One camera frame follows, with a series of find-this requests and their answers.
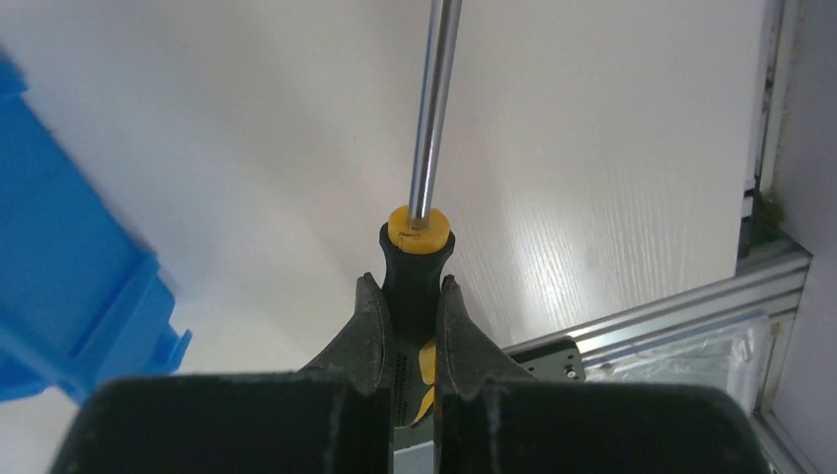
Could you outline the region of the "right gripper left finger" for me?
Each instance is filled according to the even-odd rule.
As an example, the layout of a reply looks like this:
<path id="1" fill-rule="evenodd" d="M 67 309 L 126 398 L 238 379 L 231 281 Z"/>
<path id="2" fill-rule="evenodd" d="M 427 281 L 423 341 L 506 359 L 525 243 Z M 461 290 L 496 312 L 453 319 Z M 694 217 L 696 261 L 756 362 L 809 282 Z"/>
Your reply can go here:
<path id="1" fill-rule="evenodd" d="M 81 407 L 54 473 L 389 473 L 393 328 L 373 276 L 296 371 L 122 378 Z"/>

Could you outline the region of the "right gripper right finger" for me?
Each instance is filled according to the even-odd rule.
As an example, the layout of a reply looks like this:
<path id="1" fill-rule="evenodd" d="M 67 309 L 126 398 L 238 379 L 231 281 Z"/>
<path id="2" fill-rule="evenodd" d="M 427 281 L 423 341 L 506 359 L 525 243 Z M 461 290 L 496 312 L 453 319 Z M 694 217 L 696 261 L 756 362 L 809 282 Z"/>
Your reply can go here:
<path id="1" fill-rule="evenodd" d="M 444 278 L 436 316 L 438 473 L 766 473 L 746 416 L 694 385 L 535 378 L 470 318 Z"/>

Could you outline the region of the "black yellow handled screwdriver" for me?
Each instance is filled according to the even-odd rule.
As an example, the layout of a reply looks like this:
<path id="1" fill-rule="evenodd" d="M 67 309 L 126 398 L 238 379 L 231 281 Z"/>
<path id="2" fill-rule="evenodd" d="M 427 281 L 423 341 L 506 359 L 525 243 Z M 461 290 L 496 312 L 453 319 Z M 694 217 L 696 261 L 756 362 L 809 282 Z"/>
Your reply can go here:
<path id="1" fill-rule="evenodd" d="M 436 310 L 455 238 L 432 197 L 461 10 L 459 1 L 430 4 L 409 199 L 390 214 L 380 235 L 382 290 L 394 330 L 396 428 L 419 423 L 434 400 Z"/>

